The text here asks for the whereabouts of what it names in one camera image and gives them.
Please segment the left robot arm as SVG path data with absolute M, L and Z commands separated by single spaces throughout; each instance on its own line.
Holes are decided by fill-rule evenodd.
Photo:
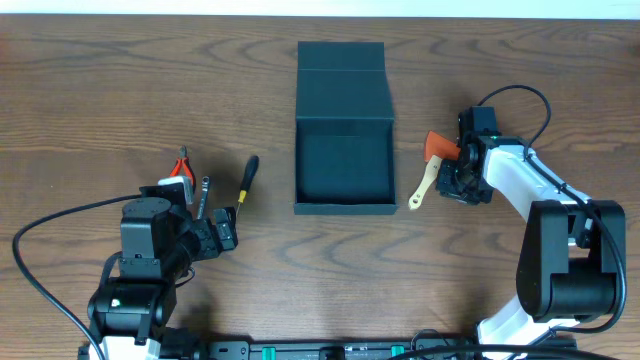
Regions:
M 119 274 L 101 276 L 88 304 L 96 344 L 80 359 L 207 359 L 208 346 L 185 328 L 168 326 L 177 290 L 198 261 L 238 245 L 236 209 L 195 219 L 183 203 L 143 197 L 127 203 L 120 223 L 122 250 L 105 264 Z

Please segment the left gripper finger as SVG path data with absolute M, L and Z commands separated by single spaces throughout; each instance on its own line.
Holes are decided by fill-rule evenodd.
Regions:
M 213 217 L 217 224 L 221 223 L 236 223 L 236 208 L 233 206 L 217 208 L 213 210 Z
M 235 249 L 238 245 L 236 229 L 230 223 L 218 224 L 218 236 L 223 249 Z

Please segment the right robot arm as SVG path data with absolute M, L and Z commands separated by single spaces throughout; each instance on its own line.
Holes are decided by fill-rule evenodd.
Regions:
M 627 284 L 625 214 L 609 200 L 574 190 L 518 137 L 471 133 L 459 143 L 428 135 L 426 174 L 442 195 L 477 205 L 500 192 L 526 222 L 516 294 L 476 328 L 488 359 L 508 359 L 498 346 L 533 347 L 557 332 L 594 332 L 620 318 Z

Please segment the orange scraper wooden handle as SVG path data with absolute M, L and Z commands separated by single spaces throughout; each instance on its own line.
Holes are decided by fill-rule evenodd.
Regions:
M 460 148 L 444 136 L 429 131 L 424 145 L 424 161 L 426 163 L 423 177 L 408 201 L 408 208 L 415 211 L 420 208 L 426 193 L 435 183 L 440 166 L 444 160 L 456 160 L 459 156 Z

